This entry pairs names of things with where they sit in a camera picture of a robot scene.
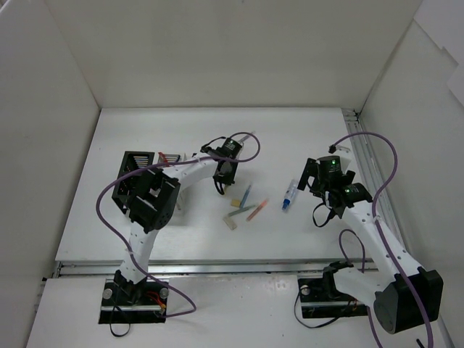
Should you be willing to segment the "purple grey pen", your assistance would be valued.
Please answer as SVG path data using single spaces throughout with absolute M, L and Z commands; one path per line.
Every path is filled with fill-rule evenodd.
M 239 140 L 239 142 L 240 142 L 240 143 L 244 143 L 248 138 L 250 138 L 250 137 L 251 137 L 252 135 L 254 135 L 254 134 L 255 134 L 255 131 L 249 132 L 248 134 L 246 134 L 245 136 L 243 136 L 243 137 Z

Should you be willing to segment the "red pen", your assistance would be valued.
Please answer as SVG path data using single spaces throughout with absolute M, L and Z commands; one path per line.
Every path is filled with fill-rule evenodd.
M 159 153 L 159 160 L 160 162 L 168 163 L 166 156 L 162 152 Z

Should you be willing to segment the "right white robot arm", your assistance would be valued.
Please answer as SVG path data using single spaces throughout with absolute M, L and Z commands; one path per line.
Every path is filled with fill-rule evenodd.
M 373 310 L 382 328 L 396 334 L 434 322 L 439 316 L 444 282 L 426 270 L 400 244 L 385 222 L 373 214 L 373 198 L 351 170 L 343 171 L 341 157 L 306 161 L 298 189 L 309 189 L 329 209 L 328 218 L 343 220 L 363 243 L 377 266 L 376 280 L 348 262 L 332 262 L 323 270 L 320 288 L 336 299 L 349 295 Z

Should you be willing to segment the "beige rectangular eraser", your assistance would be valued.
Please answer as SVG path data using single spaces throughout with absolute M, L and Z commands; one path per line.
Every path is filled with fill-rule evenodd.
M 233 221 L 233 219 L 230 216 L 226 215 L 223 218 L 223 221 L 231 231 L 233 231 L 233 230 L 235 230 L 237 228 L 237 224 Z

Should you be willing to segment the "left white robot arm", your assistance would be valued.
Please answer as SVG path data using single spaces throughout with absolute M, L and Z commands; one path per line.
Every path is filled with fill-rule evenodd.
M 112 200 L 133 224 L 126 253 L 115 273 L 119 296 L 128 304 L 139 303 L 145 295 L 149 258 L 154 240 L 178 209 L 179 196 L 190 186 L 206 178 L 213 179 L 217 191 L 234 184 L 237 160 L 243 143 L 231 137 L 222 146 L 201 147 L 184 163 L 159 162 L 152 169 L 138 170 L 153 163 L 151 152 L 126 152 L 119 176 L 126 178 L 115 185 Z

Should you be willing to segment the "teal blue pen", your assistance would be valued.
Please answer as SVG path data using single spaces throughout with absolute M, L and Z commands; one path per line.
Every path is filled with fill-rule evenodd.
M 247 186 L 246 191 L 244 192 L 244 195 L 242 196 L 242 199 L 241 199 L 240 205 L 239 205 L 240 208 L 243 208 L 243 207 L 245 206 L 246 201 L 247 201 L 247 198 L 248 198 L 248 196 L 249 196 L 249 193 L 250 193 L 251 189 L 252 189 L 252 183 L 250 183 L 250 184 Z

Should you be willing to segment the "orange red marker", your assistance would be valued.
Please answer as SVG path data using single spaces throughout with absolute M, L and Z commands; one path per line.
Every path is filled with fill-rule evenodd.
M 269 199 L 265 199 L 264 201 L 262 201 L 251 213 L 250 215 L 246 218 L 246 221 L 249 222 L 251 221 L 258 213 L 260 213 L 262 211 L 262 209 L 264 207 L 267 206 L 269 202 Z

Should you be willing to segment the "green grey marker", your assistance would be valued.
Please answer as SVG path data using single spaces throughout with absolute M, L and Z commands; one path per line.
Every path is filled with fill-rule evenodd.
M 232 217 L 232 216 L 241 214 L 243 212 L 255 209 L 256 206 L 257 206 L 256 204 L 253 204 L 253 205 L 249 205 L 249 206 L 246 206 L 246 207 L 239 208 L 237 210 L 234 210 L 233 212 L 228 213 L 227 216 Z

